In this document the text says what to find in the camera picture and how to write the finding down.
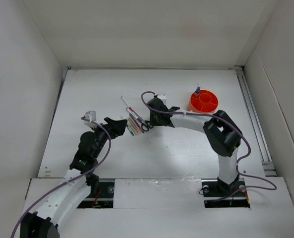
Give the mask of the white marker purple cap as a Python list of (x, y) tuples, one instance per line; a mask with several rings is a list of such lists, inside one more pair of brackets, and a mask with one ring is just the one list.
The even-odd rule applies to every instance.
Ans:
[(140, 123), (144, 123), (145, 121), (142, 119), (141, 116), (139, 116), (131, 107), (126, 108), (126, 111), (130, 113), (137, 121)]

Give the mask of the white pen red cap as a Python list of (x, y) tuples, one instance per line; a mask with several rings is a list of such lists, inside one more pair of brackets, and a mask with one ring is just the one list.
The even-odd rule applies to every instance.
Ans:
[(128, 102), (126, 101), (126, 99), (125, 99), (123, 96), (121, 96), (121, 100), (124, 102), (124, 104), (126, 105), (126, 107), (127, 107), (130, 111), (132, 111), (132, 108), (129, 106)]

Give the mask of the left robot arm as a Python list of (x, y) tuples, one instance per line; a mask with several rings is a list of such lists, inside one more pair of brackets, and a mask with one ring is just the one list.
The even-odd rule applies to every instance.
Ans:
[(16, 226), (21, 238), (58, 238), (60, 230), (78, 205), (88, 196), (99, 191), (99, 177), (94, 170), (102, 162), (97, 158), (103, 147), (122, 136), (127, 120), (112, 120), (97, 123), (94, 111), (87, 112), (81, 120), (90, 131), (80, 137), (78, 150), (61, 183), (42, 195), (20, 217)]

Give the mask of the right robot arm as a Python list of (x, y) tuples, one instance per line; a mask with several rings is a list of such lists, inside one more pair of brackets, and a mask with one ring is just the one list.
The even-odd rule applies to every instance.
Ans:
[(236, 190), (239, 181), (236, 161), (242, 132), (226, 112), (219, 110), (205, 117), (197, 116), (179, 107), (168, 108), (157, 96), (149, 100), (147, 106), (150, 110), (150, 124), (153, 126), (186, 128), (204, 133), (211, 148), (218, 155), (219, 196), (230, 195)]

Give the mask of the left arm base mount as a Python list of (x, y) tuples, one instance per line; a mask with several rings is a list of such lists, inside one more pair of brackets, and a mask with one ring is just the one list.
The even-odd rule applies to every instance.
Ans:
[(78, 209), (109, 209), (114, 206), (114, 179), (101, 179), (94, 191), (86, 197), (79, 205)]

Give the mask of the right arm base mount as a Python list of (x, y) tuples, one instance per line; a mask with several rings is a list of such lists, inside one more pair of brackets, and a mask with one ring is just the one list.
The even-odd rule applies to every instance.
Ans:
[(245, 186), (244, 179), (231, 190), (220, 187), (217, 179), (203, 179), (198, 193), (203, 196), (205, 208), (250, 208), (247, 193), (235, 193), (241, 186)]

